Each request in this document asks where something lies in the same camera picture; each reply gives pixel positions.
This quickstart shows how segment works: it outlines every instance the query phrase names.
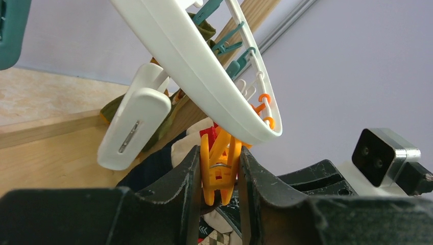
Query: checkered fabric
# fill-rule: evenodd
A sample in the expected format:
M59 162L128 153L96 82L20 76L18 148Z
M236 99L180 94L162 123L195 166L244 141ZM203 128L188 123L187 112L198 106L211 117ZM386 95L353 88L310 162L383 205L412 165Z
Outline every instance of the checkered fabric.
M228 234L222 234L218 231L212 231L200 245L228 245L230 236Z

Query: orange ring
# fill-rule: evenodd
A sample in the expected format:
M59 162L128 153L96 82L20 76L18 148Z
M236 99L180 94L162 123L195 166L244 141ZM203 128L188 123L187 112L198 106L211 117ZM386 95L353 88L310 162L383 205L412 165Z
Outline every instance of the orange ring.
M268 116L263 119L263 121L269 121L269 127L273 130L275 127L275 121L272 117Z
M258 101L259 101L259 102L262 102L264 97L268 100L268 103L270 104L270 103L271 103L271 96L270 96L269 94L267 94L267 93L262 93L262 94L258 97Z

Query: wall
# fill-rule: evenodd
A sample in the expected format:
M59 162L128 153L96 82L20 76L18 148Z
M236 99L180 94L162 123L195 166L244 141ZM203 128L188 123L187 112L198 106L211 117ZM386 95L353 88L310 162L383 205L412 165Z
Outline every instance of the wall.
M319 0L263 56L283 135L253 148L259 162L278 175L340 164L363 128L386 127L433 171L432 12L433 1Z
M255 33L257 42L299 2L281 1ZM208 21L219 33L230 17L222 3ZM129 85L137 69L150 59L109 0L33 0L17 66ZM171 91L176 88L171 83Z

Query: floor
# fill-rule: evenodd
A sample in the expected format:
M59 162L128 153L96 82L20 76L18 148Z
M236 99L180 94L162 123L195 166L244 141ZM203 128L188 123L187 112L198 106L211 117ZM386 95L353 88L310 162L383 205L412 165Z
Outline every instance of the floor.
M0 71L0 126L101 109L128 86L10 68Z

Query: white clothespin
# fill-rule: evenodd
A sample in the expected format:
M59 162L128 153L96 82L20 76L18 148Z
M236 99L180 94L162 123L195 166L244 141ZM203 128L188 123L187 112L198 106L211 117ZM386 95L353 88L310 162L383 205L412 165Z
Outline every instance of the white clothespin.
M162 67L141 66L98 150L98 164L112 170L130 166L171 109L163 92L169 77Z

